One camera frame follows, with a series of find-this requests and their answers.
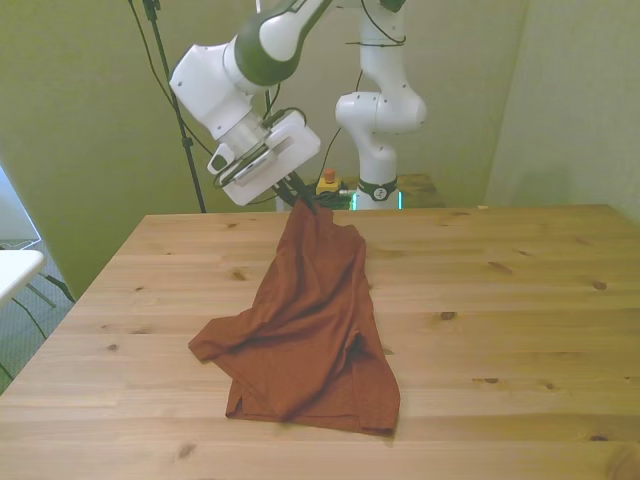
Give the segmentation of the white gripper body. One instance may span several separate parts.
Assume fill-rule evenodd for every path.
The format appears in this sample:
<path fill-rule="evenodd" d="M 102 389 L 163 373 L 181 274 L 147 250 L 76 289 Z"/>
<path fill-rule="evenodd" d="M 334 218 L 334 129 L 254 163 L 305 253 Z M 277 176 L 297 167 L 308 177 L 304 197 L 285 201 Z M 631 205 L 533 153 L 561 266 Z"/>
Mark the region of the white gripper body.
<path fill-rule="evenodd" d="M 207 170 L 215 186 L 235 204 L 246 206 L 314 157 L 320 146 L 298 111 L 284 114 L 270 127 L 250 112 L 219 139 Z"/>

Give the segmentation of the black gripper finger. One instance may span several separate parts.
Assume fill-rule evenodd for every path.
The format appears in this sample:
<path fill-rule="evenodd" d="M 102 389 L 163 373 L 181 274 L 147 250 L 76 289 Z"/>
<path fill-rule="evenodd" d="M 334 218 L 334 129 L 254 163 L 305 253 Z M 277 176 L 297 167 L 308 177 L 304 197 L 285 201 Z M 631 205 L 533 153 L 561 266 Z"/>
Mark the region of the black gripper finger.
<path fill-rule="evenodd" d="M 286 180 L 279 181 L 274 187 L 276 195 L 288 206 L 294 206 L 298 199 L 298 191 Z"/>
<path fill-rule="evenodd" d="M 314 194 L 309 189 L 304 180 L 296 173 L 291 172 L 289 174 L 289 185 L 296 192 L 297 196 L 303 201 L 303 203 L 313 213 L 317 213 L 317 209 L 314 203 Z"/>

